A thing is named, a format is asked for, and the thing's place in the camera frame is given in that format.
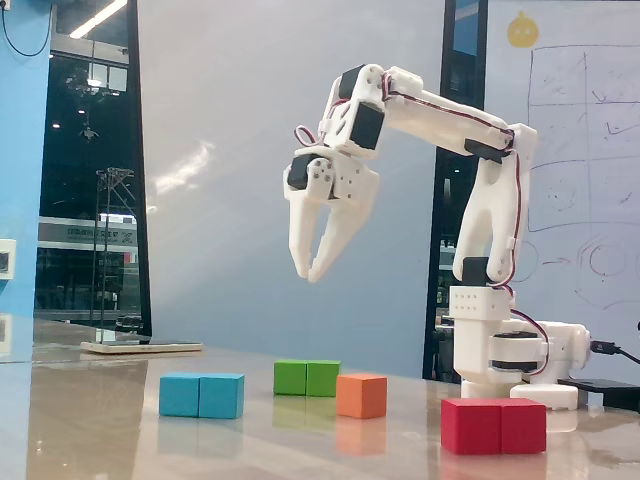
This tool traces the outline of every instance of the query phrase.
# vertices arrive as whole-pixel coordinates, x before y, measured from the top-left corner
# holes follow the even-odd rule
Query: green cube
[[[275,395],[304,395],[307,393],[307,362],[278,360],[273,364],[273,393]]]
[[[340,363],[330,360],[307,362],[307,396],[335,397]]]

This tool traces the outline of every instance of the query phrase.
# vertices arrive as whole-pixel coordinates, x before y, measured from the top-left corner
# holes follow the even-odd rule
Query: robotic arm
[[[422,79],[397,67],[362,65],[333,83],[317,138],[295,130],[303,148],[284,171],[290,202],[289,249],[298,275],[314,283],[367,220],[379,177],[367,166],[385,126],[460,155],[480,157],[453,264],[454,368],[466,397],[524,396],[551,408],[576,408],[577,389],[556,385],[588,358],[581,325],[531,320],[512,310],[512,280],[526,224],[537,132],[423,90]],[[311,261],[317,215],[330,208]],[[491,241],[489,257],[484,254]],[[513,320],[512,314],[525,321]],[[523,378],[530,381],[522,385]]]
[[[317,140],[305,127],[296,129],[304,148],[295,152],[283,183],[291,204],[289,248],[298,275],[317,282],[367,220],[379,184],[367,161],[377,156],[385,126],[482,158],[462,222],[454,275],[461,280],[463,259],[481,257],[492,238],[486,274],[495,285],[506,284],[526,223],[537,133],[429,93],[419,76],[379,65],[363,65],[336,79]],[[323,205],[331,213],[312,263],[311,242]]]

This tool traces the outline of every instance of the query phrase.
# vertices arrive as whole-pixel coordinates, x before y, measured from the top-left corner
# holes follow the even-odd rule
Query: blue cube
[[[168,373],[160,378],[160,415],[197,417],[200,374]]]
[[[200,376],[200,409],[203,418],[238,418],[244,410],[244,375],[211,373]]]

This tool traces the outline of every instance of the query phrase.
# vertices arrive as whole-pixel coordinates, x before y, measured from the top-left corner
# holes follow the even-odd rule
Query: blue wall
[[[12,2],[5,18],[14,45],[29,53],[42,46],[49,7],[45,0]],[[48,45],[24,58],[0,34],[0,238],[18,241],[16,278],[0,283],[0,312],[26,317],[33,314],[48,77]],[[16,321],[14,335],[32,327]]]

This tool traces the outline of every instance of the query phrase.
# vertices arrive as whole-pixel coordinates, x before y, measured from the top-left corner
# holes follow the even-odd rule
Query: cube
[[[547,447],[547,409],[525,398],[442,401],[441,443],[459,455],[535,454]]]
[[[160,378],[160,415],[197,417],[200,374],[168,373]]]
[[[305,395],[307,393],[307,362],[278,360],[273,364],[275,395]]]
[[[442,400],[441,444],[458,455],[502,453],[501,405],[488,399]]]
[[[354,418],[377,418],[387,414],[387,377],[368,373],[338,375],[336,412]]]
[[[534,454],[547,449],[547,407],[526,398],[502,400],[502,453]]]
[[[201,418],[234,419],[244,410],[244,375],[212,373],[200,377]]]
[[[307,362],[307,396],[335,397],[340,364],[328,360]]]

